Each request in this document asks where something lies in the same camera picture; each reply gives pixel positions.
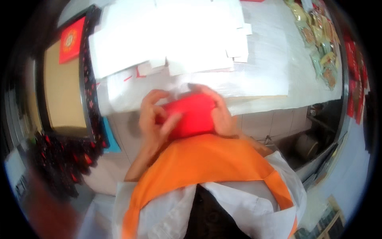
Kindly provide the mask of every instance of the white sleeve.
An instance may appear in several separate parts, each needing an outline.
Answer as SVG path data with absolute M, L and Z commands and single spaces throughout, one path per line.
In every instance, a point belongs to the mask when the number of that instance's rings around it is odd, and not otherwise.
M 113 208 L 112 233 L 114 239 L 121 238 L 123 217 L 130 206 L 130 198 L 137 182 L 118 182 Z
M 276 151 L 265 159 L 277 170 L 289 189 L 293 204 L 296 206 L 297 223 L 301 222 L 306 208 L 306 191 L 296 172 L 283 159 L 279 151 Z

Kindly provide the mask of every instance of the person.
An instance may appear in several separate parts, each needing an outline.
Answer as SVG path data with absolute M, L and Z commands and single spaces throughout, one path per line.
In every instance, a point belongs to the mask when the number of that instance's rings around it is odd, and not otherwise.
M 289 238 L 302 219 L 306 192 L 280 152 L 246 136 L 224 99 L 203 85 L 195 90 L 216 104 L 215 134 L 168 142 L 182 114 L 141 104 L 142 145 L 117 185 L 114 238 Z M 155 117 L 166 119 L 155 124 Z

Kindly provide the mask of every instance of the red box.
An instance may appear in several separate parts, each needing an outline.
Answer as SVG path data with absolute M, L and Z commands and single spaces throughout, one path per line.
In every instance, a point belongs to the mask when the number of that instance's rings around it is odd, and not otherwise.
M 182 113 L 181 120 L 169 136 L 171 140 L 214 132 L 211 111 L 215 108 L 215 102 L 206 94 L 191 94 L 162 107 L 169 116 Z M 164 121 L 163 118 L 156 119 L 157 124 Z
M 85 17 L 76 21 L 61 33 L 60 57 L 58 59 L 60 64 L 78 57 L 84 22 Z

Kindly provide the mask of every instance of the wall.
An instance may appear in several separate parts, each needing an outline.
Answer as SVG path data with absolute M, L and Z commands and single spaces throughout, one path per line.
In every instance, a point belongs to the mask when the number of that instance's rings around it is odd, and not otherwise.
M 318 185 L 324 198 L 331 194 L 343 211 L 346 222 L 355 213 L 366 186 L 370 154 L 365 150 L 363 125 L 350 119 L 347 141 L 332 173 Z

